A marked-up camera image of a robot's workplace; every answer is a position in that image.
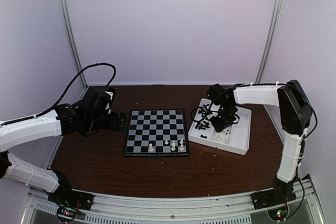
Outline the black white chessboard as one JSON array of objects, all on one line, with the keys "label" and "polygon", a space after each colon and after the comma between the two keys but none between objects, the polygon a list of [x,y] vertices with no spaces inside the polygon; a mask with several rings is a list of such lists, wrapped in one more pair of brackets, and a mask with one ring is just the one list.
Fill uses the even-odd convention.
[{"label": "black white chessboard", "polygon": [[[180,140],[184,151],[180,151]],[[172,142],[176,150],[171,151]],[[149,152],[152,143],[154,151]],[[131,110],[124,157],[188,157],[190,155],[184,109]]]}]

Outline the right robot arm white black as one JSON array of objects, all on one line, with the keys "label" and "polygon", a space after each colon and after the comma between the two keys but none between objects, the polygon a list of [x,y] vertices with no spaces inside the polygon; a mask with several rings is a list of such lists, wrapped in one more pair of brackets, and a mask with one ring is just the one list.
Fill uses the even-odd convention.
[{"label": "right robot arm white black", "polygon": [[237,105],[272,105],[279,108],[282,130],[285,136],[282,158],[269,192],[272,203],[279,204],[292,192],[298,179],[298,168],[305,151],[305,141],[310,135],[308,127],[316,113],[298,80],[286,83],[235,84],[223,88],[215,84],[206,93],[211,104],[219,107],[210,121],[216,132],[234,124]]}]

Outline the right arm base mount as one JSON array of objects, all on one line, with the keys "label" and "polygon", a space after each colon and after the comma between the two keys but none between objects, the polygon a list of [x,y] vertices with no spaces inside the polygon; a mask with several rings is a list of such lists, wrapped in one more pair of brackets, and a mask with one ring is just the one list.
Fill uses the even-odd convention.
[{"label": "right arm base mount", "polygon": [[296,176],[288,183],[280,180],[278,177],[275,177],[272,189],[256,191],[251,194],[254,209],[268,208],[295,200],[297,198],[293,189],[295,181]]}]

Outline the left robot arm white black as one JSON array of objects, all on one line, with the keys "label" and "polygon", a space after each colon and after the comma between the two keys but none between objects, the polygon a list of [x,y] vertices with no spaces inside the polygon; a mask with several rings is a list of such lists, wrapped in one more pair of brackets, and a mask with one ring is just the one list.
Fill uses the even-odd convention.
[{"label": "left robot arm white black", "polygon": [[127,115],[113,112],[108,106],[98,110],[84,110],[70,104],[56,106],[44,115],[20,118],[13,123],[1,124],[1,178],[13,179],[26,186],[40,188],[71,205],[76,197],[66,176],[56,170],[48,170],[23,161],[9,152],[9,149],[51,136],[65,136],[79,133],[84,138],[99,130],[122,132]]}]

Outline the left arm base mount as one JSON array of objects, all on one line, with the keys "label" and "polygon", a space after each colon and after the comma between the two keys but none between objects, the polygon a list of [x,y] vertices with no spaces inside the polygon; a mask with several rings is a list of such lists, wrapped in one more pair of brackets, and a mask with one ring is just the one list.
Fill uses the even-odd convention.
[{"label": "left arm base mount", "polygon": [[61,206],[81,210],[91,209],[94,199],[93,194],[73,190],[70,182],[62,172],[57,170],[52,170],[52,172],[56,174],[59,186],[53,193],[47,192],[48,200],[54,201]]}]

